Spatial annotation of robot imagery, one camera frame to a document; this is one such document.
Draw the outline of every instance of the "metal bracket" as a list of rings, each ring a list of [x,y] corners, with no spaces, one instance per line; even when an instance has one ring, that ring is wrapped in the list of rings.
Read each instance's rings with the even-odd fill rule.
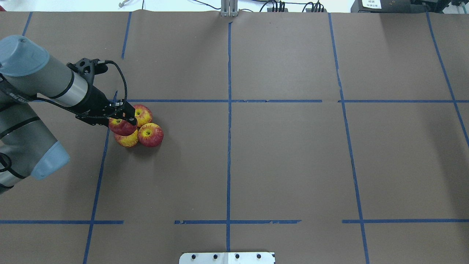
[[[238,16],[238,0],[221,0],[221,16]]]
[[[275,264],[273,252],[184,253],[179,264]]]

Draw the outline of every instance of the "red apple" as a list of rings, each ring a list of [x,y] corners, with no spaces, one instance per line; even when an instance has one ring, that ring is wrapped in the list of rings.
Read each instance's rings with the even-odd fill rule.
[[[114,138],[116,139],[117,143],[119,143],[119,145],[126,147],[126,148],[130,148],[130,147],[135,146],[138,143],[137,134],[138,134],[138,130],[135,129],[134,132],[129,136],[120,136],[118,134],[114,134]]]
[[[163,130],[159,125],[154,123],[144,124],[138,131],[138,141],[149,148],[161,144],[163,137]]]
[[[148,109],[148,107],[142,104],[134,105],[135,108],[135,118],[137,119],[137,126],[142,127],[144,124],[150,123],[153,121],[153,114]]]
[[[109,129],[120,136],[129,136],[137,129],[137,125],[122,119],[109,118]]]

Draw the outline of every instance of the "white metal plate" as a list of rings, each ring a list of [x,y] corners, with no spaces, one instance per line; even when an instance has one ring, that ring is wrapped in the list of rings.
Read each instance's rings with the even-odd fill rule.
[[[184,253],[179,258],[179,264],[275,264],[275,253]]]

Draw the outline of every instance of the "black cable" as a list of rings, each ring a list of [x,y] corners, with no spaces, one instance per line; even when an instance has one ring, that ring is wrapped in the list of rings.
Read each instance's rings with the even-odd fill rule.
[[[254,1],[254,2],[270,2],[270,1],[265,1],[265,0],[251,0],[251,1]],[[286,4],[293,4],[293,5],[304,5],[306,3],[290,3],[290,2],[284,2]]]
[[[113,61],[108,61],[108,60],[106,60],[106,61],[104,61],[104,64],[112,64],[112,65],[114,65],[114,66],[117,68],[117,70],[118,70],[118,72],[119,72],[119,74],[120,74],[120,76],[121,76],[121,78],[122,78],[122,81],[123,81],[123,83],[124,83],[124,100],[123,100],[123,101],[126,101],[126,100],[127,100],[127,82],[125,81],[124,74],[122,73],[122,71],[121,71],[121,69],[119,68],[119,66],[117,65],[117,63],[115,63],[115,62],[113,62]],[[83,113],[75,112],[75,111],[73,111],[73,110],[71,110],[71,109],[68,109],[68,108],[66,108],[66,107],[64,107],[64,106],[62,106],[62,105],[60,105],[60,104],[58,104],[58,103],[56,103],[56,102],[54,102],[54,101],[52,101],[52,100],[46,99],[46,98],[36,97],[35,100],[40,100],[40,101],[48,102],[48,103],[50,103],[50,104],[53,104],[53,105],[55,105],[55,106],[57,106],[57,107],[59,107],[59,108],[62,108],[62,109],[64,109],[64,110],[66,110],[66,111],[68,111],[68,112],[70,112],[70,113],[72,113],[72,114],[75,114],[75,115],[78,115],[78,116],[82,116],[82,117],[85,117],[85,118],[97,118],[97,119],[99,119],[99,118],[108,118],[108,117],[111,117],[111,116],[115,115],[117,112],[119,112],[119,111],[121,111],[121,110],[123,109],[123,107],[118,107],[118,108],[116,108],[116,110],[115,110],[113,113],[108,114],[108,115],[104,115],[104,116],[89,116],[89,115],[86,115],[86,114],[83,114]]]
[[[216,7],[211,6],[211,5],[207,4],[207,3],[201,2],[201,1],[199,1],[199,0],[192,0],[192,1],[195,1],[195,2],[197,2],[197,3],[204,4],[204,5],[206,5],[206,6],[210,6],[211,8],[213,8],[213,9],[215,9],[215,10],[221,10],[221,8],[216,8]]]
[[[306,10],[306,7],[307,7],[309,4],[312,5],[311,8],[314,8],[314,3],[313,3],[313,2],[308,2],[306,5],[304,5],[303,10],[301,11],[302,13]]]
[[[0,169],[0,172],[8,171],[12,165],[11,158],[5,153],[0,153],[0,164],[3,165],[3,169]]]
[[[268,0],[267,2],[265,2],[265,3],[262,5],[261,10],[259,10],[259,12],[262,12],[262,9],[265,7],[265,5],[268,4],[268,3],[270,3],[270,2],[272,3],[272,11],[273,11],[273,4],[275,3],[275,6],[277,6],[277,1],[276,1],[276,0]]]
[[[316,2],[316,4],[314,5],[314,10],[312,10],[312,12],[314,13],[319,13],[320,12],[320,9],[321,9],[321,3],[319,2],[319,0]]]

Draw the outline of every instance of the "white label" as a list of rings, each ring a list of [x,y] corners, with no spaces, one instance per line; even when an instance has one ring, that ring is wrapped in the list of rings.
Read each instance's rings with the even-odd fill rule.
[[[381,9],[381,0],[362,0],[364,8]]]

